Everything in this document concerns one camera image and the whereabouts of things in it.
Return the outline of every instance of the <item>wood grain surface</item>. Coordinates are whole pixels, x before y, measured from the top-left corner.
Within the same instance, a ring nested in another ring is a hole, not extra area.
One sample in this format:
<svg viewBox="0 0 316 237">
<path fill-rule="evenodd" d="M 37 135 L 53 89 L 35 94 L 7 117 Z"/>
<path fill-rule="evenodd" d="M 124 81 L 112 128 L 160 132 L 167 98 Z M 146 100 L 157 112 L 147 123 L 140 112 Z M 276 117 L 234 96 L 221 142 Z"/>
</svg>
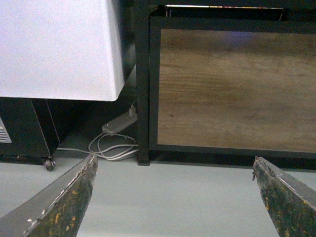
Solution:
<svg viewBox="0 0 316 237">
<path fill-rule="evenodd" d="M 163 29 L 158 144 L 316 152 L 316 36 Z"/>
</svg>

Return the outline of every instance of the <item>black metal leg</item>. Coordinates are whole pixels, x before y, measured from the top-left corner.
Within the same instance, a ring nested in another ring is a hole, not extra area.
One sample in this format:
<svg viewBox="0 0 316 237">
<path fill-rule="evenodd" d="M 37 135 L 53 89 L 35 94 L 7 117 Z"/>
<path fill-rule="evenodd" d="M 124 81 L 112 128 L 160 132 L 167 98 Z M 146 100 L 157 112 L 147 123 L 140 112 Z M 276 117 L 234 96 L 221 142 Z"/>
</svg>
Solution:
<svg viewBox="0 0 316 237">
<path fill-rule="evenodd" d="M 138 164 L 149 165 L 149 15 L 148 1 L 135 1 Z"/>
</svg>

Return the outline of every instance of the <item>gray floor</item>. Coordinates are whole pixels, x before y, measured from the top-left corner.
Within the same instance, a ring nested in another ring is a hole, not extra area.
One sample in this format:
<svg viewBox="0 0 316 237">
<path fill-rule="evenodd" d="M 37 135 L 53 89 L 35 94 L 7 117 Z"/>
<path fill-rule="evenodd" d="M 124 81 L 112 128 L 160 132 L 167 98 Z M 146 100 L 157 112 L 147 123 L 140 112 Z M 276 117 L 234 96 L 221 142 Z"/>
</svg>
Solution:
<svg viewBox="0 0 316 237">
<path fill-rule="evenodd" d="M 0 216 L 73 167 L 0 163 Z M 277 237 L 250 168 L 99 160 L 93 196 L 78 237 Z M 316 189 L 315 172 L 290 172 Z"/>
</svg>

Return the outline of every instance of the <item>caster wheel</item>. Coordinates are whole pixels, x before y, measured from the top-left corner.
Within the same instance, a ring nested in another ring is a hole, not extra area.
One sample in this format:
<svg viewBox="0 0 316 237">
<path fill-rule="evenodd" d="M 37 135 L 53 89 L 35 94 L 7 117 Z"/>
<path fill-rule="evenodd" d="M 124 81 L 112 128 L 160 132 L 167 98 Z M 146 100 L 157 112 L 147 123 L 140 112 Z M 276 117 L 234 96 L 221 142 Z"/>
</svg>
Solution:
<svg viewBox="0 0 316 237">
<path fill-rule="evenodd" d="M 44 166 L 48 171 L 54 170 L 54 162 L 51 159 L 44 160 Z"/>
</svg>

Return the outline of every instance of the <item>white plastic panel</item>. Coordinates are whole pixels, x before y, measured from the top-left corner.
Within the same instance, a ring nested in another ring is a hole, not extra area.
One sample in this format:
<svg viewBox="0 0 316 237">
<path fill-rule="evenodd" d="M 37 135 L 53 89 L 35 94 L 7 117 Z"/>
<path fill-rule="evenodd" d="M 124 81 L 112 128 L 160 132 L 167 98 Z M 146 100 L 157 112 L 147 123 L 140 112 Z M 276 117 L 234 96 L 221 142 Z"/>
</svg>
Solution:
<svg viewBox="0 0 316 237">
<path fill-rule="evenodd" d="M 117 0 L 2 0 L 0 96 L 114 101 Z"/>
</svg>

